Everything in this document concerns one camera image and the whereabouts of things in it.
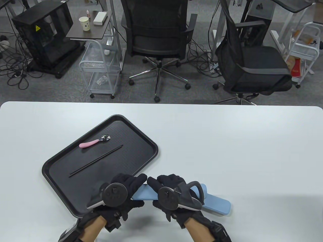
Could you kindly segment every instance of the computer case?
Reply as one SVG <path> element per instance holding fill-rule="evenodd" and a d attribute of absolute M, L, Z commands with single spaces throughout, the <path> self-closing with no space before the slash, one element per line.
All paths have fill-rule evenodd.
<path fill-rule="evenodd" d="M 260 46 L 266 36 L 271 21 L 273 19 L 276 3 L 272 0 L 253 0 L 244 22 L 262 20 L 265 26 L 255 26 L 244 29 L 241 34 L 241 41 L 246 46 Z"/>
<path fill-rule="evenodd" d="M 73 21 L 65 1 L 42 1 L 12 21 L 34 59 L 36 70 L 61 74 L 62 70 L 55 70 L 61 62 L 68 59 L 64 68 L 74 62 L 75 58 L 68 56 L 74 55 L 81 45 L 66 38 Z"/>

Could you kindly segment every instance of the chair base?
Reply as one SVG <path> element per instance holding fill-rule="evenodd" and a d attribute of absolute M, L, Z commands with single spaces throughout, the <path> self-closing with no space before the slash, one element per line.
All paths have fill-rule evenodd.
<path fill-rule="evenodd" d="M 165 73 L 167 73 L 167 74 L 169 74 L 169 75 L 171 75 L 171 76 L 173 76 L 173 77 L 178 78 L 178 79 L 179 79 L 179 80 L 181 80 L 181 81 L 186 82 L 186 84 L 185 84 L 185 89 L 186 89 L 186 90 L 189 90 L 189 89 L 191 88 L 191 85 L 190 85 L 190 83 L 189 83 L 189 81 L 188 81 L 188 80 L 186 80 L 185 78 L 180 77 L 180 76 L 176 75 L 175 73 L 172 73 L 171 71 L 169 71 L 169 70 L 165 69 L 165 67 L 166 67 L 166 66 L 168 66 L 168 65 L 170 65 L 171 63 L 174 63 L 174 62 L 177 62 L 177 63 L 176 63 L 176 66 L 180 66 L 180 64 L 179 64 L 179 60 L 178 60 L 178 59 L 175 59 L 175 60 L 169 61 L 169 62 L 167 62 L 167 63 L 166 63 L 166 64 L 164 64 L 164 65 L 162 64 L 162 61 L 156 61 L 156 62 L 154 62 L 152 59 L 150 59 L 150 58 L 148 58 L 148 57 L 145 57 L 145 59 L 143 59 L 142 61 L 143 61 L 144 63 L 149 62 L 150 64 L 152 64 L 152 65 L 153 65 L 153 68 L 152 68 L 152 69 L 149 69 L 149 70 L 146 70 L 146 71 L 143 71 L 143 72 L 141 72 L 141 73 L 139 73 L 139 74 L 136 74 L 136 75 L 130 76 L 130 77 L 129 77 L 129 85 L 130 85 L 130 86 L 132 86 L 132 85 L 134 85 L 134 84 L 135 84 L 135 82 L 133 81 L 133 78 L 134 78 L 134 77 L 142 76 L 142 75 L 145 75 L 145 74 L 150 73 L 150 72 L 152 72 L 152 71 L 157 71 L 157 81 L 156 81 L 156 86 L 155 86 L 155 98 L 154 98 L 154 101 L 155 101 L 156 103 L 159 103 L 159 102 L 160 102 L 160 98 L 158 97 L 158 87 L 159 87 L 159 79 L 160 79 L 160 73 L 161 73 L 161 72 L 165 72 Z"/>
<path fill-rule="evenodd" d="M 225 100 L 222 100 L 222 101 L 219 101 L 219 102 L 216 102 L 216 103 L 213 103 L 213 104 L 220 104 L 220 103 L 226 103 L 226 102 L 230 102 L 230 101 L 233 101 L 235 100 L 237 102 L 238 105 L 242 105 L 243 101 L 247 102 L 248 104 L 251 104 L 251 105 L 254 105 L 254 106 L 257 106 L 256 104 L 250 102 L 249 100 L 245 99 L 243 97 L 243 95 L 238 95 L 236 97 L 232 97 L 232 98 L 228 98 L 228 99 L 225 99 Z"/>

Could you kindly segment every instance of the black glove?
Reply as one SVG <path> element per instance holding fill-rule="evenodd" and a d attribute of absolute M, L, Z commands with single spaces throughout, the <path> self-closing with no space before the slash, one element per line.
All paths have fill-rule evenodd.
<path fill-rule="evenodd" d="M 157 180 L 149 177 L 147 179 L 147 184 L 155 191 L 158 193 L 158 190 L 162 187 L 169 187 L 174 189 L 178 184 L 181 182 L 185 182 L 183 178 L 180 176 L 176 176 L 174 174 L 165 176 L 165 175 L 160 175 L 157 177 Z M 190 190 L 190 194 L 193 198 L 198 198 L 195 192 Z M 206 224 L 211 224 L 211 221 L 205 218 L 202 214 L 201 211 L 191 211 L 185 208 L 178 208 L 174 211 L 168 210 L 164 208 L 158 200 L 154 200 L 152 204 L 156 207 L 161 209 L 164 213 L 166 213 L 166 217 L 168 221 L 171 221 L 171 216 L 172 218 L 176 219 L 178 224 L 180 225 L 181 228 L 185 228 L 184 223 L 189 219 L 189 218 L 194 218 L 196 221 L 199 223 L 206 225 Z"/>
<path fill-rule="evenodd" d="M 142 207 L 145 204 L 144 201 L 131 200 L 131 197 L 146 180 L 147 176 L 145 174 L 140 174 L 138 177 L 126 174 L 118 174 L 112 178 L 111 183 L 121 183 L 126 187 L 128 192 L 127 199 L 123 204 L 117 207 L 101 205 L 93 209 L 93 213 L 101 215 L 107 221 L 106 229 L 109 232 L 111 232 L 114 228 L 120 227 L 120 217 L 126 221 L 128 219 L 128 213 L 131 209 L 135 207 Z"/>

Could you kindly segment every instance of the black plastic tray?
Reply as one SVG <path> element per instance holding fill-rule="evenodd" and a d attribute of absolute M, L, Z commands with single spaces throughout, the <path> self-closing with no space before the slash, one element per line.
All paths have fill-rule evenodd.
<path fill-rule="evenodd" d="M 102 135 L 110 135 L 111 139 L 85 149 L 78 147 Z M 68 177 L 120 145 L 121 149 Z M 82 217 L 88 212 L 86 204 L 94 189 L 99 191 L 100 185 L 110 182 L 118 173 L 135 175 L 157 154 L 158 146 L 150 138 L 124 116 L 113 115 L 46 161 L 42 173 L 72 215 Z"/>

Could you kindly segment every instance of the white box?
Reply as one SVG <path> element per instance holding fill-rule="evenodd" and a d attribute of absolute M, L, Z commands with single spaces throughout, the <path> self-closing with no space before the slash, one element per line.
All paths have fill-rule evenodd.
<path fill-rule="evenodd" d="M 97 16 L 95 17 L 93 24 L 94 25 L 103 25 L 105 19 L 107 18 L 107 12 L 98 12 Z"/>

